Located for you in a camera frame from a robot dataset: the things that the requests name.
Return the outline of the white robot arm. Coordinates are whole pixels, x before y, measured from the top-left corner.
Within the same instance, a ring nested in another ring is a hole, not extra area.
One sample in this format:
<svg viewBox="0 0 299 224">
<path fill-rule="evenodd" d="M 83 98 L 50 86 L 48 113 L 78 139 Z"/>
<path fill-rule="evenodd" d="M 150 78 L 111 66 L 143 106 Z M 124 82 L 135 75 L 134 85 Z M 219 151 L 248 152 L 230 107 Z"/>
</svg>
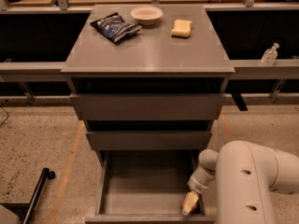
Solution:
<svg viewBox="0 0 299 224">
<path fill-rule="evenodd" d="M 193 211 L 211 181 L 218 224 L 277 224 L 270 194 L 299 192 L 299 157 L 246 141 L 229 142 L 220 151 L 205 149 L 188 181 L 183 215 Z"/>
</svg>

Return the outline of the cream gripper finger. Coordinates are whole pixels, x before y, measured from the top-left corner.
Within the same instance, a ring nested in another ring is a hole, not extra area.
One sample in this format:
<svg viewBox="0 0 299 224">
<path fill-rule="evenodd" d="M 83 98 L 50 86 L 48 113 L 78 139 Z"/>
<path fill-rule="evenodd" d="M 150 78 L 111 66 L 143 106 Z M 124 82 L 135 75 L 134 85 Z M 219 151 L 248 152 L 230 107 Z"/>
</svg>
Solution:
<svg viewBox="0 0 299 224">
<path fill-rule="evenodd" d="M 184 209 L 188 212 L 191 207 L 197 203 L 199 200 L 199 196 L 196 192 L 190 191 L 186 194 L 185 196 L 185 204 L 184 204 Z"/>
</svg>

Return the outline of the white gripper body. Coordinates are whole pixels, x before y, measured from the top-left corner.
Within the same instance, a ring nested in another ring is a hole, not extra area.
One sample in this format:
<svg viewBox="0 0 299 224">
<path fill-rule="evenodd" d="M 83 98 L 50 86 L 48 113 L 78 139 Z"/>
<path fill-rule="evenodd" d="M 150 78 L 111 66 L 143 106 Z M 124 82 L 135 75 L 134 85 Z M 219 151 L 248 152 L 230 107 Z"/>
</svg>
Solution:
<svg viewBox="0 0 299 224">
<path fill-rule="evenodd" d="M 203 194 L 211 181 L 215 179 L 215 172 L 199 165 L 192 173 L 187 185 L 190 191 Z"/>
</svg>

